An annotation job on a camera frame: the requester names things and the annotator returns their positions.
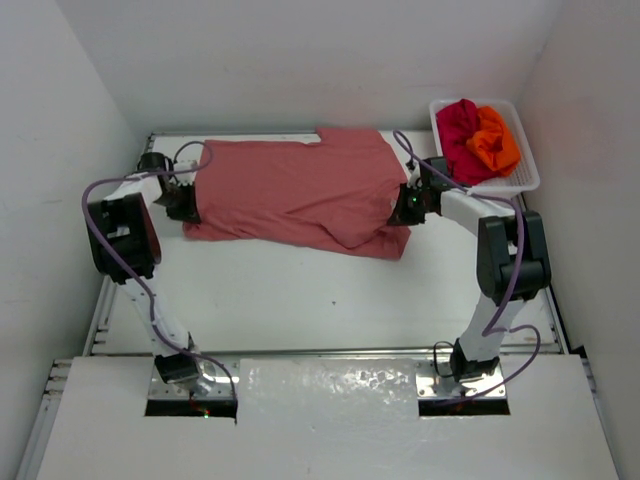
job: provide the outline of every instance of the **crimson cloth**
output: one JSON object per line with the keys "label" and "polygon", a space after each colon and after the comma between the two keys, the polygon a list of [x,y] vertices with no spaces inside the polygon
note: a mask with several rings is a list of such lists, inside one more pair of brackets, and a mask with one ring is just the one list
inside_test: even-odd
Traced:
{"label": "crimson cloth", "polygon": [[202,223],[185,223],[185,235],[399,259],[410,230],[386,225],[407,181],[393,150],[375,130],[317,133],[311,144],[207,140],[213,162],[195,179]]}
{"label": "crimson cloth", "polygon": [[462,99],[443,108],[436,114],[442,154],[452,178],[467,185],[497,177],[473,152],[467,148],[469,140],[478,131],[478,110],[475,103]]}

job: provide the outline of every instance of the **white basket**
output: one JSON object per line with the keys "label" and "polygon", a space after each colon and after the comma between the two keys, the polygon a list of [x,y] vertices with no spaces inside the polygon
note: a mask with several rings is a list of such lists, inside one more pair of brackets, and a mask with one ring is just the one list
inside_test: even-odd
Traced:
{"label": "white basket", "polygon": [[[478,107],[492,107],[502,116],[518,144],[522,159],[514,172],[508,177],[492,178],[491,180],[479,183],[478,185],[470,188],[469,191],[503,198],[512,198],[522,192],[538,188],[540,186],[538,169],[536,168],[535,161],[533,160],[533,155],[531,154],[527,137],[524,134],[524,129],[520,123],[518,112],[516,112],[513,104],[506,100],[470,100]],[[458,101],[460,101],[460,99],[434,100],[429,105],[429,111],[431,112],[431,128],[433,129],[438,155],[442,155],[442,145],[440,145],[440,134],[438,133],[436,113]]]}

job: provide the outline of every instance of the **black cable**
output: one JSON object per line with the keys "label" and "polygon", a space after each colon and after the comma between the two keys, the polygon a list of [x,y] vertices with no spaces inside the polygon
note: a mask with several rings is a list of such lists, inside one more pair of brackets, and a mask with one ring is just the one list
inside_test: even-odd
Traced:
{"label": "black cable", "polygon": [[438,355],[437,355],[437,351],[438,351],[438,345],[441,344],[441,343],[450,346],[452,349],[455,348],[453,346],[453,343],[447,342],[445,340],[440,340],[440,341],[434,343],[433,344],[433,368],[436,371],[436,375],[438,375],[440,378],[451,378],[451,377],[453,377],[453,373],[450,373],[449,375],[442,375],[438,370]]}

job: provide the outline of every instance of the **plastic bin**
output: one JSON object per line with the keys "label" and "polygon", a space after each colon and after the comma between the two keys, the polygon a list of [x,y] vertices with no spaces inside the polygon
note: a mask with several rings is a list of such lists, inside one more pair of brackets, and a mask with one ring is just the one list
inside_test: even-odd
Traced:
{"label": "plastic bin", "polygon": [[[498,112],[505,123],[511,130],[518,147],[520,148],[520,155],[522,159],[518,164],[518,167],[508,177],[492,178],[485,182],[470,188],[470,192],[482,193],[485,195],[495,195],[502,198],[511,198],[516,195],[535,190],[540,186],[540,176],[538,175],[538,169],[536,168],[535,161],[531,149],[529,148],[529,142],[524,134],[522,123],[518,117],[518,112],[511,102],[506,100],[477,100],[470,99],[478,107],[490,106]],[[434,100],[429,105],[429,111],[431,112],[431,125],[433,128],[433,135],[435,136],[436,150],[438,155],[442,155],[442,145],[440,145],[440,134],[438,133],[438,124],[436,122],[436,113],[443,108],[456,103],[460,99],[446,99],[446,100]]]}

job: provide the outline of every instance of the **gray wall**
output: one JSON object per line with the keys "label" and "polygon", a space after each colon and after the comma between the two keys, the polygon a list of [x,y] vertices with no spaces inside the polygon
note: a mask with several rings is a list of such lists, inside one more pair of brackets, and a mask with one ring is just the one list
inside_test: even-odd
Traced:
{"label": "gray wall", "polygon": [[57,0],[150,129],[425,125],[450,95],[515,99],[561,0]]}
{"label": "gray wall", "polygon": [[99,276],[80,195],[139,152],[53,0],[0,2],[0,478],[13,478],[51,361],[81,351]]}
{"label": "gray wall", "polygon": [[623,478],[638,478],[640,3],[568,0],[520,114],[560,307],[584,344]]}

